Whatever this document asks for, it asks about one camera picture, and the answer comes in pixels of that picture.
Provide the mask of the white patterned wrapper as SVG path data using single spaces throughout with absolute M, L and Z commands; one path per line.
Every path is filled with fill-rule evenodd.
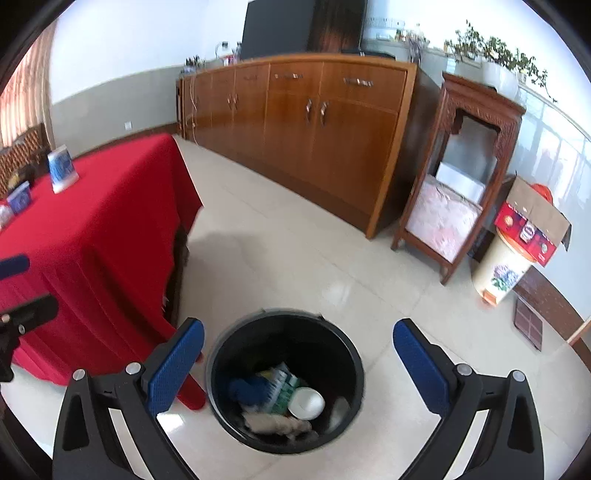
M 14 213 L 7 204 L 0 205 L 0 230 L 7 228 L 14 219 Z

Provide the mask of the blue knitted cloth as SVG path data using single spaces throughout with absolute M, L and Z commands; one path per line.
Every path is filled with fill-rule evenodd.
M 256 376 L 249 380 L 237 379 L 228 384 L 228 396 L 245 407 L 259 407 L 266 403 L 270 393 L 270 381 Z

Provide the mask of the beige paper bag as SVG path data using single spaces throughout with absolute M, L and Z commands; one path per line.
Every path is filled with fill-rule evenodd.
M 256 435 L 279 435 L 290 440 L 314 432 L 311 422 L 279 414 L 245 412 L 242 414 L 245 427 Z

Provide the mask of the milk carton box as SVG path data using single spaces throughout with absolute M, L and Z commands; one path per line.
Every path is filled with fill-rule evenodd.
M 301 386 L 301 378 L 295 376 L 281 363 L 270 372 L 263 375 L 270 381 L 270 393 L 266 403 L 259 406 L 259 411 L 266 414 L 284 415 L 294 390 Z

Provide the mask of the red paper cup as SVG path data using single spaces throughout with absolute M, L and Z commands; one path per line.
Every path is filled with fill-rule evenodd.
M 310 387 L 300 387 L 294 390 L 287 410 L 294 418 L 311 421 L 322 414 L 325 409 L 325 399 L 317 390 Z

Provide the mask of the red tablecloth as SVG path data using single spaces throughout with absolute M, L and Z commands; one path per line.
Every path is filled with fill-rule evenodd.
M 1 284 L 10 309 L 43 294 L 58 302 L 54 320 L 27 333 L 15 363 L 66 385 L 146 359 L 173 336 L 162 304 L 178 234 L 201 208 L 175 139 L 143 137 L 74 163 L 78 181 L 55 193 L 36 183 L 31 205 L 1 235 L 1 254 L 24 254 L 28 271 Z

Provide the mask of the carved wooden chair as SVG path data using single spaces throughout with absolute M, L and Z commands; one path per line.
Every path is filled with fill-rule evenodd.
M 21 133 L 13 143 L 1 149 L 1 198 L 16 188 L 16 177 L 31 184 L 48 173 L 50 143 L 45 125 L 40 123 Z

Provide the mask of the brown floor mat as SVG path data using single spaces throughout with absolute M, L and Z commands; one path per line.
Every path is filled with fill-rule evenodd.
M 542 351 L 543 319 L 521 297 L 516 299 L 514 326 L 536 350 Z

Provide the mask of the cream floral pedal bin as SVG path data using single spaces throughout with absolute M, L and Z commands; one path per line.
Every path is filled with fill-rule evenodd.
M 497 306 L 536 263 L 515 240 L 496 229 L 492 243 L 472 273 L 474 288 L 484 302 Z

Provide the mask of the cardboard box red print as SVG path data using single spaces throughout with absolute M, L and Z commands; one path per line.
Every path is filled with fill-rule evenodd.
M 497 230 L 543 267 L 560 245 L 569 249 L 572 234 L 572 224 L 549 193 L 547 187 L 516 176 L 495 219 Z

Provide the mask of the white box on stand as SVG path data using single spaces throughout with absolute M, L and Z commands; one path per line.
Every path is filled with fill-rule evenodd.
M 447 162 L 439 164 L 436 179 L 475 204 L 481 202 L 485 192 L 485 185 L 482 182 Z

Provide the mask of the wooden sideboard cabinet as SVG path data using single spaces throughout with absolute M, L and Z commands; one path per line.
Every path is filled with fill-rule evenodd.
M 403 213 L 439 94 L 409 62 L 280 55 L 179 78 L 177 124 L 373 238 Z

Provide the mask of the carved wooden stand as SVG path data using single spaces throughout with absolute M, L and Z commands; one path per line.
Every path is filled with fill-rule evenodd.
M 501 190 L 526 108 L 451 73 L 443 84 L 419 173 L 392 248 L 417 248 L 452 278 Z

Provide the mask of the black set-top box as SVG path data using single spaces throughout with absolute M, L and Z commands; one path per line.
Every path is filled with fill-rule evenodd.
M 345 54 L 345 55 L 355 55 L 355 56 L 360 56 L 360 57 L 370 56 L 370 57 L 387 58 L 387 59 L 391 59 L 393 61 L 397 60 L 396 56 L 394 56 L 392 54 L 389 54 L 386 52 L 381 52 L 381 51 L 375 51 L 375 50 L 367 50 L 367 49 L 363 49 L 363 48 L 342 49 L 341 53 Z

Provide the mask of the green trailing plant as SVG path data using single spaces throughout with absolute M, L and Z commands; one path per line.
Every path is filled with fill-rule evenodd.
M 548 71 L 540 70 L 535 64 L 536 57 L 528 56 L 519 49 L 512 51 L 507 43 L 497 37 L 483 37 L 469 22 L 464 32 L 456 31 L 456 40 L 445 40 L 444 48 L 461 60 L 469 59 L 493 63 L 504 67 L 517 75 L 524 75 L 534 86 L 544 90 L 546 96 L 554 103 L 557 100 L 550 94 L 547 86 Z

